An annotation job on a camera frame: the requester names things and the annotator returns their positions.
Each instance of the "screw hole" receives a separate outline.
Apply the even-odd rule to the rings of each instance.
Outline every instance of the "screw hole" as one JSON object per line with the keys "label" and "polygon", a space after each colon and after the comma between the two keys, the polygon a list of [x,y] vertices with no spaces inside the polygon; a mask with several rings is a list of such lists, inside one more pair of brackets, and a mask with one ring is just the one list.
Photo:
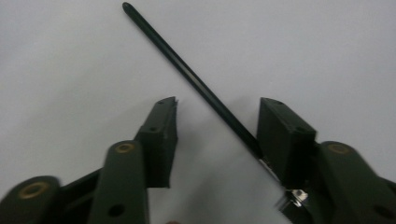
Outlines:
{"label": "screw hole", "polygon": [[126,153],[129,152],[131,150],[134,149],[134,145],[133,144],[121,144],[119,146],[116,147],[116,151],[118,153]]}
{"label": "screw hole", "polygon": [[345,146],[340,145],[340,144],[329,144],[327,146],[327,148],[330,151],[332,151],[334,153],[337,153],[337,154],[341,154],[341,155],[344,155],[344,154],[347,154],[347,153],[350,152],[350,149],[348,147],[345,147]]}
{"label": "screw hole", "polygon": [[108,209],[108,215],[111,217],[119,217],[125,211],[125,207],[123,204],[116,204]]}
{"label": "screw hole", "polygon": [[374,210],[381,216],[385,217],[387,219],[394,219],[395,215],[388,210],[388,208],[381,206],[381,205],[375,205]]}
{"label": "screw hole", "polygon": [[46,182],[35,182],[21,189],[19,196],[22,199],[34,198],[42,194],[49,187],[50,185]]}

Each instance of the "dark green plastic part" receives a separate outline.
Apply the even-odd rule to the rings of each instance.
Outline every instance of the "dark green plastic part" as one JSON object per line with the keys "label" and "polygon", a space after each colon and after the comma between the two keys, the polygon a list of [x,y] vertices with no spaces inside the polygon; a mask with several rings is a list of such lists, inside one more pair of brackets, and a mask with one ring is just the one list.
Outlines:
{"label": "dark green plastic part", "polygon": [[143,148],[136,141],[119,142],[108,150],[89,224],[149,223],[143,157]]}
{"label": "dark green plastic part", "polygon": [[335,205],[329,223],[396,223],[396,195],[354,148],[324,142],[317,164]]}
{"label": "dark green plastic part", "polygon": [[257,139],[281,184],[300,189],[308,177],[316,131],[283,103],[261,98]]}
{"label": "dark green plastic part", "polygon": [[37,176],[12,189],[0,203],[0,223],[54,223],[58,212],[59,181],[53,176]]}
{"label": "dark green plastic part", "polygon": [[169,188],[177,144],[177,101],[169,97],[151,109],[135,141],[144,149],[148,188]]}

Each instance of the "white surface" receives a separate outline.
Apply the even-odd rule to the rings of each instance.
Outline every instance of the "white surface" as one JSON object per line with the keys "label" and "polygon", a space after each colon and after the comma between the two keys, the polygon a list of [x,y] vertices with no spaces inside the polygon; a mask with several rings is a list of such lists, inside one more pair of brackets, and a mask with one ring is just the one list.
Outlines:
{"label": "white surface", "polygon": [[[260,97],[274,98],[396,180],[394,1],[131,3],[252,133]],[[149,191],[151,222],[287,223],[281,188],[121,4],[0,2],[1,197],[99,168],[175,95],[172,188]]]}

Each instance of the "rod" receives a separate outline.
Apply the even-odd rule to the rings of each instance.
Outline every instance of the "rod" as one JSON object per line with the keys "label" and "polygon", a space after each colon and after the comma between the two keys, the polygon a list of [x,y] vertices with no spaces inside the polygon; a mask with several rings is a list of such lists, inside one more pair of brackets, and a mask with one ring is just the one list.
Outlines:
{"label": "rod", "polygon": [[206,84],[189,68],[189,66],[175,53],[175,51],[163,40],[163,38],[151,27],[151,25],[140,15],[140,13],[129,3],[123,3],[125,13],[145,33],[163,55],[173,66],[186,78],[190,84],[201,94],[212,106],[221,118],[233,129],[240,139],[247,145],[250,153],[256,158],[262,158],[259,144],[256,138],[244,127],[244,125],[233,115],[233,113],[221,102]]}

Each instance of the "rod tip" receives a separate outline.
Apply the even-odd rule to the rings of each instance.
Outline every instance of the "rod tip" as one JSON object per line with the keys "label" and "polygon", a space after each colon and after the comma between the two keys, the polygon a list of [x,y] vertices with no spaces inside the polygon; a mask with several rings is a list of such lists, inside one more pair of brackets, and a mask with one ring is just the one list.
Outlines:
{"label": "rod tip", "polygon": [[124,9],[126,9],[126,8],[128,8],[128,7],[131,7],[131,4],[129,4],[129,3],[127,3],[127,2],[124,2],[124,3],[122,3],[122,7],[123,7]]}

